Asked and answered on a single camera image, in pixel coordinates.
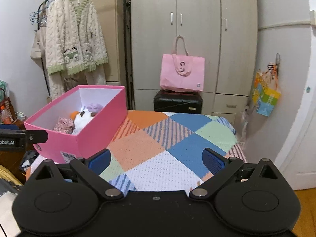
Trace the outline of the white brown plush dog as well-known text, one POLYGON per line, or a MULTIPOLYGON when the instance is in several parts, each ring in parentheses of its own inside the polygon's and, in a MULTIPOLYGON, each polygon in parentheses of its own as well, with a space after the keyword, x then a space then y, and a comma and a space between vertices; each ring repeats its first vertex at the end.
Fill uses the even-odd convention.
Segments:
POLYGON ((88 109, 83 106, 77 114, 74 122, 74 130, 72 135, 77 135, 79 132, 94 118, 97 113, 91 113, 88 109))

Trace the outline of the purple plush toy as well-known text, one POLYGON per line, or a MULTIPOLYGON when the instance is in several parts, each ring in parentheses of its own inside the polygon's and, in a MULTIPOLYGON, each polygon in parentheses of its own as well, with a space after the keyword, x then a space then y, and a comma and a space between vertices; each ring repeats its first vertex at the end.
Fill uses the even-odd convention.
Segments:
POLYGON ((87 109, 91 113, 99 113, 103 109, 103 106, 98 103, 90 103, 88 104, 87 109))

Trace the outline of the pink cardboard box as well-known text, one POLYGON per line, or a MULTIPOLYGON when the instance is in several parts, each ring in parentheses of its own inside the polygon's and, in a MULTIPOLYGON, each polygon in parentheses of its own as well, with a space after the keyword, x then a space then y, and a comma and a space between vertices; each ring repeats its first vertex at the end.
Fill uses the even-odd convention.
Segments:
POLYGON ((75 157, 88 158, 107 148, 126 116, 125 87, 79 85, 30 116, 24 125, 27 130, 47 131, 46 143, 34 146, 41 156, 69 163, 75 157), (69 117, 92 103, 101 105, 102 110, 78 134, 54 131, 60 117, 69 117))

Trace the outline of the pink floral cloth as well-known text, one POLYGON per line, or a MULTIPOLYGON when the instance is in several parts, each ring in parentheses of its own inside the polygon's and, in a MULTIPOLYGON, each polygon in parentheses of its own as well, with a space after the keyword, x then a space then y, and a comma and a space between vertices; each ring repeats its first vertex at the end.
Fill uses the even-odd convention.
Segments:
POLYGON ((59 117, 54 127, 54 131, 64 134, 72 134, 74 130, 74 122, 72 119, 59 117))

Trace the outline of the orange plush ball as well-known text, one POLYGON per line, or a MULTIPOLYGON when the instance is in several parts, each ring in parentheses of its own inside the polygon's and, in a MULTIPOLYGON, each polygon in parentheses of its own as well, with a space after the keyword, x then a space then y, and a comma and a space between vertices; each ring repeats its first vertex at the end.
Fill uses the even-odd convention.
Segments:
POLYGON ((77 114, 79 114, 79 113, 80 113, 79 111, 74 111, 74 112, 72 112, 72 113, 70 114, 70 118, 71 118, 72 120, 75 120, 77 114))

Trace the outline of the colourful knitted patchwork blanket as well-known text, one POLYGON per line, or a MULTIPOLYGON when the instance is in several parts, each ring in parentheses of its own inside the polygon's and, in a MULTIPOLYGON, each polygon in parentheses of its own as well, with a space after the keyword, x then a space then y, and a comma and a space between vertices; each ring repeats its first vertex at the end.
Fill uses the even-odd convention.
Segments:
POLYGON ((122 192, 193 189, 213 176, 205 148, 244 158, 225 118, 187 113, 127 111, 107 148, 111 162, 100 176, 122 192))

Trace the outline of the white door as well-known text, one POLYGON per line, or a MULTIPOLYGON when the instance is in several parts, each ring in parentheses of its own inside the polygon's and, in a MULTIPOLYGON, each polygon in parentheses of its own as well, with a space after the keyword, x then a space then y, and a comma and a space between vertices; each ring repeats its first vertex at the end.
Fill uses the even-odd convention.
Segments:
POLYGON ((275 165, 294 190, 315 187, 315 0, 286 0, 281 20, 282 146, 275 165))

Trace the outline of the cream fleece pajama pants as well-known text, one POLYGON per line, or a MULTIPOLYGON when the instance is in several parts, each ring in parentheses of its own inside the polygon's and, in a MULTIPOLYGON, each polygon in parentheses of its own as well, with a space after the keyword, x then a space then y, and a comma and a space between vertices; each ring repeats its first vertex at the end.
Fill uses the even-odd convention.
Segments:
POLYGON ((106 85, 106 78, 103 64, 96 67, 96 70, 88 72, 81 71, 73 75, 65 72, 57 72, 48 75, 50 98, 55 100, 68 90, 78 85, 106 85))

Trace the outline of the black suitcase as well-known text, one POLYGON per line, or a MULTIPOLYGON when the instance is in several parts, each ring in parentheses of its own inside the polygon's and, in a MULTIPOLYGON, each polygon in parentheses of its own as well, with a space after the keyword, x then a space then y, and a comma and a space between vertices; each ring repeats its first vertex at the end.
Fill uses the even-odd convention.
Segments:
POLYGON ((154 97, 154 111, 201 114, 203 99, 197 92, 160 90, 154 97))

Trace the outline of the colourful hanging gift bag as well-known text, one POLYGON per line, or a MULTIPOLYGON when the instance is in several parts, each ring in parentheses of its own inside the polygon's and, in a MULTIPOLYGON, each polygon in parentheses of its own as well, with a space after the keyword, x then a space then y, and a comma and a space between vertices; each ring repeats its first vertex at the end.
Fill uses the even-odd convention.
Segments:
POLYGON ((277 53, 275 62, 269 63, 265 70, 259 69, 254 78, 252 102, 256 112, 266 117, 271 115, 281 96, 278 86, 280 62, 281 56, 277 53))

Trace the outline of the beige canvas tote bag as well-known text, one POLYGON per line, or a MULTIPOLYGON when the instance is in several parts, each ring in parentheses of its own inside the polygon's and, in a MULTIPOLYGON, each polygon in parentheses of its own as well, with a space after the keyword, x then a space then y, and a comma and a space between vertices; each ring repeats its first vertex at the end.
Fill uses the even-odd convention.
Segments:
POLYGON ((46 25, 47 25, 47 2, 40 5, 40 9, 30 15, 30 20, 37 23, 38 28, 35 31, 34 42, 31 48, 31 59, 40 66, 45 59, 46 51, 46 25))

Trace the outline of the pink tote bag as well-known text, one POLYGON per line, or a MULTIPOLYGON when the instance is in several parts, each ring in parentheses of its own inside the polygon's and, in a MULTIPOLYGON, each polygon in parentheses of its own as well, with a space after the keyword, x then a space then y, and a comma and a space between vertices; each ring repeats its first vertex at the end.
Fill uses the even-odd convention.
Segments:
POLYGON ((174 39, 171 54, 162 56, 160 87, 175 92, 204 91, 205 58, 185 54, 177 54, 177 42, 182 36, 174 39))

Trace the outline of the cream fleece pajama top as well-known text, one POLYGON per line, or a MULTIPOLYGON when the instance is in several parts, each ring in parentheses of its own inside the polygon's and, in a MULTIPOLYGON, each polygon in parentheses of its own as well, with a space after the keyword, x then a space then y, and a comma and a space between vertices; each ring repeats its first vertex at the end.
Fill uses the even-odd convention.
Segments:
POLYGON ((48 74, 92 72, 107 62, 107 49, 93 2, 54 0, 47 13, 48 74))

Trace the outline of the black clothes rack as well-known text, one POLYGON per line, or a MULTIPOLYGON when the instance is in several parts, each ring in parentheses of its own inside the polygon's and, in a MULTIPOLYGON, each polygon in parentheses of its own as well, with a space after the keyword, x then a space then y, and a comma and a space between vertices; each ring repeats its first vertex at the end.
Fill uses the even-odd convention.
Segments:
POLYGON ((89 5, 90 0, 54 0, 47 7, 46 51, 42 67, 49 97, 48 75, 57 72, 72 75, 87 69, 78 28, 83 9, 89 5))

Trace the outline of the beige wardrobe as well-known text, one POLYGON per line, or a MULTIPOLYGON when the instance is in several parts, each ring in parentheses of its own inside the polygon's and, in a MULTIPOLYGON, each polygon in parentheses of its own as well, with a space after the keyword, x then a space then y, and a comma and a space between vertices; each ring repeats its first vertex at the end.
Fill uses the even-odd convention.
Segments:
POLYGON ((105 34, 107 75, 136 110, 154 109, 161 62, 177 51, 205 59, 202 113, 234 122, 250 94, 257 52, 257 0, 92 0, 105 34))

